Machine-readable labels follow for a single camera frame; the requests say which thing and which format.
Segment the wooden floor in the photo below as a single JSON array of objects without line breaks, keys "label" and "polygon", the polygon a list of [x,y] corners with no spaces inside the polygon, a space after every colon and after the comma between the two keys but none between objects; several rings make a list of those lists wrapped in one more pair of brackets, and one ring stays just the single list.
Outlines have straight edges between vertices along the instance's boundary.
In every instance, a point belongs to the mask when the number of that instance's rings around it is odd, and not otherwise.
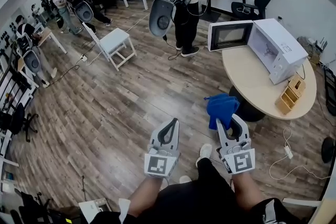
[{"label": "wooden floor", "polygon": [[[119,9],[109,10],[114,19],[111,27],[97,21],[98,36],[119,27],[128,30],[139,19],[149,14],[142,2],[130,1],[130,7],[120,2]],[[106,197],[117,210],[120,197],[128,197],[145,178],[143,156],[151,132],[163,121],[176,117],[180,121],[181,158],[170,179],[175,184],[182,175],[197,178],[195,161],[204,143],[218,148],[216,134],[208,129],[207,101],[203,98],[228,92],[232,86],[228,79],[220,52],[209,52],[205,46],[194,57],[178,57],[161,38],[154,38],[148,28],[149,17],[129,31],[137,57],[133,57],[120,72],[103,55],[90,66],[78,63],[59,82],[47,89],[40,88],[30,112],[39,114],[34,125],[38,134],[31,134],[26,143],[24,134],[16,135],[7,157],[20,167],[9,167],[18,188],[45,197],[52,197],[54,207],[77,205],[84,201],[81,177],[84,175],[86,199]],[[94,43],[85,30],[78,37],[60,34],[51,24],[54,34],[68,53],[65,55],[52,40],[42,49],[53,67],[56,78],[72,67],[80,55]],[[208,22],[200,21],[195,45],[207,44]],[[168,41],[175,45],[174,28]],[[87,54],[91,61],[99,53],[97,46]],[[324,103],[323,78],[317,73],[318,94]],[[326,116],[335,123],[322,104]],[[297,165],[305,165],[316,175],[327,176],[330,165],[322,162],[320,148],[323,139],[334,128],[323,117],[318,100],[302,118],[281,121],[266,116],[257,123],[249,123],[250,136],[256,149],[256,169],[252,172],[260,189],[267,197],[319,199],[325,180],[318,180],[304,169],[295,170],[285,180],[270,178],[270,165],[284,156],[282,131],[292,129],[290,145],[292,160],[274,166],[275,177],[285,176]],[[214,151],[213,164],[229,180]],[[306,210],[300,216],[309,216]]]}]

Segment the microwave door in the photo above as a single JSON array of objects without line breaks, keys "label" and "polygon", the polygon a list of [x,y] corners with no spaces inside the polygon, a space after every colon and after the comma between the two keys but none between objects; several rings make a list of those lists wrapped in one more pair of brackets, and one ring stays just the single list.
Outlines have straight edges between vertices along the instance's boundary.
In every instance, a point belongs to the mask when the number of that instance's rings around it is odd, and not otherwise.
[{"label": "microwave door", "polygon": [[223,50],[247,45],[253,25],[251,20],[210,24],[208,50]]}]

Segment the round table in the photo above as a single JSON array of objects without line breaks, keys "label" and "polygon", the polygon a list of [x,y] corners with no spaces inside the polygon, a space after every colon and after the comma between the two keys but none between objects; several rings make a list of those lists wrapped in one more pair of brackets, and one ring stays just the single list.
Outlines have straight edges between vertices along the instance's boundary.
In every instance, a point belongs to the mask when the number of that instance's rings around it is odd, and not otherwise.
[{"label": "round table", "polygon": [[298,69],[304,77],[306,89],[296,105],[284,115],[275,106],[276,100],[288,85],[285,80],[274,85],[269,72],[248,46],[222,50],[223,65],[233,84],[229,95],[237,97],[240,106],[236,112],[244,121],[261,120],[265,114],[281,120],[293,120],[305,115],[313,106],[316,98],[316,78],[308,59]]}]

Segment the black shoe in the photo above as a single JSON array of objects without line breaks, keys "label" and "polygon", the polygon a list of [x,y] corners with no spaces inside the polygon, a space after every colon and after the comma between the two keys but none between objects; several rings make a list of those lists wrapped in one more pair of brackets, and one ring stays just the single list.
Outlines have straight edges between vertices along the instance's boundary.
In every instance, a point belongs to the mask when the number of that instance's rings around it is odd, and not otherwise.
[{"label": "black shoe", "polygon": [[182,50],[182,45],[178,44],[178,42],[176,42],[175,45],[176,50]]},{"label": "black shoe", "polygon": [[188,56],[195,55],[198,52],[199,52],[199,48],[198,47],[193,47],[189,52],[182,51],[181,56],[182,57],[188,57]]}]

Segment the white chair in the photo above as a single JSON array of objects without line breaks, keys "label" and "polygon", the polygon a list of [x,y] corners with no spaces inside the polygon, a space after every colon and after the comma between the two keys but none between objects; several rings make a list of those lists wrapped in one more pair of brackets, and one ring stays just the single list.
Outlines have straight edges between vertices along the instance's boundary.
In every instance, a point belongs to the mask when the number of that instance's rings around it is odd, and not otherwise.
[{"label": "white chair", "polygon": [[[89,28],[85,23],[83,23],[85,29],[89,32],[90,36],[99,46],[101,52],[104,54],[108,61],[114,65],[114,67],[119,71],[119,68],[126,63],[132,56],[137,56],[137,53],[133,47],[133,43],[130,39],[130,35],[124,32],[123,30],[116,28],[111,33],[108,33],[102,39],[99,38],[94,34],[91,28]],[[129,44],[131,45],[133,53],[126,58],[119,53],[119,50],[122,48],[126,48],[125,41],[128,40]],[[112,56],[117,54],[121,59],[122,62],[118,65],[112,60]]]}]

